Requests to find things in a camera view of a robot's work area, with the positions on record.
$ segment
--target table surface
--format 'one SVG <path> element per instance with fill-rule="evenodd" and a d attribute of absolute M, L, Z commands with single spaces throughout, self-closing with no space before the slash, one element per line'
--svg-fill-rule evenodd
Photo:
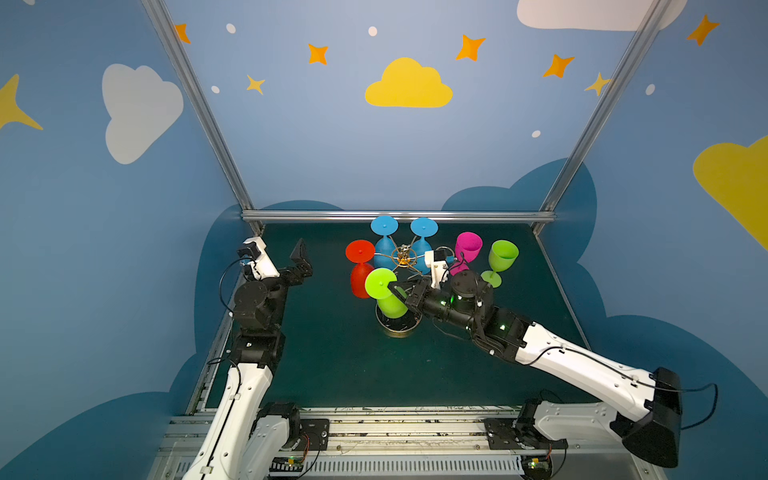
<path fill-rule="evenodd" d="M 465 231 L 483 239 L 480 255 L 470 264 L 477 272 L 488 269 L 495 240 L 510 240 L 520 250 L 512 267 L 501 273 L 496 305 L 584 345 L 528 225 L 447 223 L 428 240 L 433 248 L 453 248 Z M 392 236 L 398 244 L 413 237 L 407 223 Z M 314 267 L 314 275 L 288 294 L 285 350 L 265 402 L 302 407 L 519 405 L 540 393 L 555 400 L 552 392 L 565 402 L 595 401 L 548 373 L 502 362 L 468 340 L 449 337 L 427 319 L 411 336 L 386 336 L 376 321 L 376 301 L 356 298 L 349 286 L 354 263 L 346 259 L 346 246 L 380 238 L 367 223 L 275 223 L 266 227 L 263 238 L 278 268 L 289 264 L 291 250 L 303 238 Z M 441 326 L 462 335 L 460 329 Z M 218 405 L 225 382 L 226 369 L 220 369 L 207 407 Z"/>

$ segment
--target green wine glass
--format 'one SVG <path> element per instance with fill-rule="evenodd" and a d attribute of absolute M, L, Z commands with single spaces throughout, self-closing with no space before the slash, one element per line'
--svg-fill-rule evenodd
<path fill-rule="evenodd" d="M 486 270 L 480 276 L 493 288 L 499 288 L 502 284 L 502 276 L 498 272 L 503 272 L 512 266 L 519 254 L 520 250 L 514 243 L 508 240 L 496 240 L 491 245 L 491 253 L 488 254 L 491 270 Z"/>

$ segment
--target black cable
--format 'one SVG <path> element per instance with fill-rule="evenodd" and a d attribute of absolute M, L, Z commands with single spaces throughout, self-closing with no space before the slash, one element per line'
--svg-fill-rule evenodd
<path fill-rule="evenodd" d="M 227 268 L 224 269 L 224 273 L 221 274 L 221 278 L 219 279 L 219 301 L 221 302 L 222 305 L 224 305 L 224 308 L 227 309 L 233 315 L 234 315 L 234 312 L 232 311 L 230 306 L 227 305 L 227 302 L 224 301 L 223 294 L 221 293 L 221 285 L 222 285 L 222 283 L 224 283 L 224 277 L 227 275 L 227 272 L 230 271 L 230 268 L 232 268 L 232 266 L 234 266 L 236 263 L 239 263 L 242 260 L 249 260 L 249 261 L 253 262 L 253 259 L 250 258 L 250 257 L 238 258 L 237 260 L 235 260 L 232 263 L 230 263 L 229 265 L 227 265 Z"/>
<path fill-rule="evenodd" d="M 454 339 L 457 339 L 457 340 L 461 340 L 462 342 L 465 342 L 466 340 L 469 340 L 469 339 L 463 339 L 462 337 L 460 337 L 458 335 L 454 335 L 452 333 L 446 332 L 445 330 L 443 330 L 442 328 L 437 326 L 437 323 L 435 323 L 435 318 L 434 317 L 432 317 L 432 325 L 434 325 L 436 329 L 440 330 L 440 333 L 442 333 L 445 336 L 450 336 L 451 338 L 454 338 Z"/>
<path fill-rule="evenodd" d="M 442 273 L 442 278 L 440 279 L 440 283 L 445 282 L 445 276 L 447 276 L 449 273 L 451 273 L 451 270 L 453 269 L 454 266 L 461 266 L 463 263 L 466 263 L 465 259 L 464 259 L 464 252 L 461 252 L 460 255 L 462 256 L 461 261 L 458 260 L 458 256 L 456 256 L 456 255 L 453 256 L 453 262 L 448 267 L 448 269 L 445 272 Z"/>
<path fill-rule="evenodd" d="M 555 475 L 560 473 L 560 471 L 563 469 L 563 465 L 565 465 L 565 459 L 568 457 L 568 447 L 565 447 L 565 450 L 563 450 L 563 462 L 558 467 L 558 470 L 552 474 L 552 476 L 549 478 L 549 480 L 552 480 Z"/>
<path fill-rule="evenodd" d="M 714 413 L 715 413 L 715 408 L 717 407 L 717 395 L 718 395 L 718 388 L 717 388 L 717 384 L 716 384 L 716 383 L 711 383 L 710 385 L 713 385 L 713 386 L 715 387 L 715 398 L 714 398 L 714 400 L 712 401 L 712 409 L 710 410 L 710 414 L 709 414 L 709 415 L 707 415 L 706 417 L 704 417 L 704 419 L 703 419 L 703 420 L 699 420 L 698 422 L 696 422 L 696 423 L 694 423 L 694 424 L 692 424 L 692 425 L 687 425 L 687 426 L 684 426 L 684 427 L 683 427 L 682 429 L 680 429 L 680 430 L 688 430 L 688 429 L 692 429 L 693 427 L 698 427 L 698 426 L 699 426 L 699 425 L 701 425 L 702 423 L 704 423 L 704 422 L 706 422 L 707 420 L 709 420 L 709 419 L 711 419 L 711 418 L 712 418 L 712 415 L 714 415 Z"/>
<path fill-rule="evenodd" d="M 538 398 L 540 398 L 542 402 L 544 401 L 544 396 L 542 395 L 544 392 L 550 392 L 560 403 L 565 403 L 557 393 L 552 392 L 550 389 L 541 389 L 538 391 Z"/>
<path fill-rule="evenodd" d="M 598 359 L 594 358 L 594 357 L 593 357 L 593 356 L 591 356 L 591 355 L 588 355 L 588 354 L 586 354 L 586 353 L 584 353 L 584 352 L 580 352 L 580 351 L 578 351 L 578 350 L 569 349 L 569 348 L 567 348 L 567 347 L 562 347 L 562 346 L 548 346 L 547 348 L 543 349 L 543 350 L 541 351 L 541 353 L 539 353 L 539 354 L 538 354 L 538 356 L 537 356 L 537 357 L 534 359 L 534 361 L 533 361 L 533 362 L 528 362 L 528 363 L 521 363 L 520 365 L 523 365 L 523 366 L 530 366 L 530 365 L 533 365 L 534 363 L 538 362 L 538 360 L 539 360 L 539 359 L 540 359 L 540 358 L 541 358 L 541 357 L 542 357 L 542 356 L 543 356 L 543 355 L 544 355 L 546 352 L 548 352 L 549 350 L 554 350 L 554 349 L 559 349 L 559 350 L 564 350 L 564 351 L 568 351 L 568 352 L 578 353 L 579 355 L 581 355 L 581 356 L 585 356 L 585 357 L 587 357 L 588 359 L 592 360 L 593 362 L 597 362 L 597 363 L 599 363 L 600 365 L 604 366 L 605 368 L 609 369 L 610 371 L 612 371 L 612 372 L 614 372 L 614 373 L 618 373 L 618 374 L 619 374 L 620 376 L 622 376 L 623 378 L 625 378 L 625 379 L 628 379 L 628 380 L 631 380 L 633 383 L 637 383 L 638 385 L 646 386 L 646 387 L 648 387 L 648 388 L 650 388 L 650 389 L 654 389 L 654 390 L 661 390 L 661 391 L 663 391 L 663 392 L 674 392 L 674 393 L 691 393 L 691 392 L 701 392 L 701 391 L 703 391 L 703 390 L 706 390 L 706 389 L 710 388 L 711 386 L 712 386 L 712 387 L 714 387 L 714 388 L 715 388 L 715 397 L 714 397 L 714 399 L 713 399 L 713 401 L 712 401 L 712 409 L 710 410 L 710 414 L 709 414 L 709 415 L 707 415 L 707 416 L 706 416 L 706 417 L 705 417 L 703 420 L 700 420 L 699 422 L 696 422 L 696 423 L 694 423 L 693 425 L 688 425 L 688 426 L 685 426 L 685 427 L 681 428 L 680 430 L 692 429 L 692 428 L 693 428 L 693 427 L 695 427 L 695 426 L 699 426 L 699 425 L 701 425 L 702 423 L 704 423 L 704 422 L 706 422 L 707 420 L 709 420 L 710 418 L 712 418 L 712 415 L 714 415 L 714 413 L 715 413 L 715 409 L 717 408 L 717 397 L 719 396 L 719 389 L 717 388 L 717 384 L 716 384 L 716 383 L 714 383 L 714 382 L 712 382 L 712 383 L 707 383 L 705 386 L 703 386 L 703 387 L 699 387 L 699 388 L 697 388 L 697 389 L 665 389 L 664 387 L 660 387 L 660 386 L 654 386 L 654 385 L 650 385 L 650 384 L 648 384 L 648 383 L 643 383 L 643 382 L 637 381 L 637 380 L 633 379 L 632 377 L 630 377 L 629 375 L 627 375 L 626 373 L 623 373 L 623 372 L 622 372 L 622 371 L 620 371 L 620 370 L 616 370 L 614 367 L 612 367 L 612 366 L 608 365 L 608 364 L 607 364 L 607 363 L 605 363 L 605 362 L 602 362 L 602 361 L 600 361 L 600 360 L 598 360 Z"/>
<path fill-rule="evenodd" d="M 229 360 L 229 362 L 237 369 L 237 389 L 235 389 L 235 395 L 237 395 L 240 392 L 240 387 L 243 385 L 243 375 L 240 373 L 240 367 L 237 366 L 237 364 L 232 359 L 225 359 L 223 357 L 218 357 L 216 359 L 212 359 L 210 362 L 208 362 L 208 365 L 216 365 L 217 363 L 222 363 L 224 361 Z M 216 447 L 219 445 L 219 440 L 221 440 L 221 435 L 224 433 L 224 427 L 227 425 L 227 420 L 230 418 L 230 413 L 232 413 L 232 407 L 235 406 L 234 399 L 232 400 L 232 403 L 230 403 L 230 408 L 227 410 L 227 415 L 224 417 L 224 422 L 221 424 L 221 430 L 219 430 L 219 436 L 216 437 L 216 442 L 214 443 L 214 447 L 210 450 L 210 457 L 208 458 L 208 463 L 206 466 L 210 467 L 210 463 L 214 460 L 214 453 L 216 451 Z M 202 477 L 200 477 L 200 480 L 205 478 L 205 474 L 203 474 Z"/>
<path fill-rule="evenodd" d="M 312 465 L 310 465 L 310 467 L 306 471 L 302 472 L 302 474 L 299 475 L 298 477 L 291 477 L 291 478 L 294 478 L 295 480 L 299 480 L 299 478 L 302 478 L 304 475 L 310 473 L 310 470 L 315 468 L 315 464 L 317 463 L 317 458 L 320 457 L 320 437 L 315 432 L 310 432 L 310 433 L 317 437 L 317 440 L 318 440 L 318 442 L 317 442 L 317 444 L 318 444 L 317 445 L 317 454 L 315 455 L 314 462 L 312 462 Z"/>

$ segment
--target ventilation grille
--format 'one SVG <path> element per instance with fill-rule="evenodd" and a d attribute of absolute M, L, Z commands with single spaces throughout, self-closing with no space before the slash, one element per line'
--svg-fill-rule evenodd
<path fill-rule="evenodd" d="M 518 455 L 391 455 L 319 458 L 309 476 L 521 475 Z M 296 474 L 271 473 L 273 477 Z"/>

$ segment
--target metal rail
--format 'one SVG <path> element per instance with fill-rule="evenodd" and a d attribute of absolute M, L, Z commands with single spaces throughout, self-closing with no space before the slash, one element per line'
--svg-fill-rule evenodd
<path fill-rule="evenodd" d="M 197 80 L 197 76 L 194 74 L 190 59 L 187 57 L 184 46 L 181 44 L 181 40 L 176 33 L 174 22 L 170 17 L 170 12 L 165 2 L 163 0 L 141 0 L 141 2 L 147 10 L 157 36 L 160 37 L 163 47 L 166 53 L 168 53 L 171 64 L 179 75 L 179 81 L 187 92 L 187 97 L 197 114 L 197 118 L 200 119 L 200 125 L 208 137 L 210 146 L 214 149 L 216 158 L 219 159 L 221 168 L 230 182 L 235 198 L 237 198 L 243 210 L 253 209 L 253 203 L 250 200 L 243 178 L 240 176 L 240 171 L 237 170 L 232 153 L 224 141 L 219 125 L 216 123 L 214 114 L 205 99 L 203 89 Z M 250 224 L 253 232 L 256 234 L 260 233 L 263 229 L 258 220 L 252 221 Z"/>
<path fill-rule="evenodd" d="M 654 42 L 656 35 L 659 33 L 661 18 L 664 16 L 670 1 L 671 0 L 654 0 L 650 5 L 648 12 L 645 14 L 645 18 L 643 18 L 643 21 L 640 23 L 640 27 L 638 27 L 637 32 L 634 34 L 624 56 L 621 57 L 621 60 L 611 77 L 611 83 L 608 85 L 608 90 L 601 96 L 597 107 L 595 107 L 587 122 L 587 126 L 584 127 L 584 131 L 581 132 L 581 136 L 576 142 L 573 151 L 568 156 L 562 170 L 560 170 L 558 178 L 554 181 L 552 188 L 544 199 L 544 203 L 541 205 L 541 211 L 554 211 L 554 208 L 563 197 L 563 194 L 573 180 L 576 171 L 587 157 L 587 153 L 592 148 L 594 141 L 597 140 L 603 126 L 605 126 L 605 122 L 608 120 L 608 117 L 611 116 L 611 112 L 618 103 L 621 94 L 624 93 L 624 89 L 627 87 L 627 84 L 629 84 L 634 72 L 637 70 L 640 62 L 643 61 L 650 45 Z M 533 231 L 538 235 L 542 228 L 544 228 L 544 224 L 542 222 L 537 222 L 534 225 Z"/>
<path fill-rule="evenodd" d="M 269 222 L 369 222 L 381 215 L 397 220 L 429 217 L 443 223 L 548 223 L 554 212 L 445 212 L 378 210 L 244 210 L 245 221 Z"/>

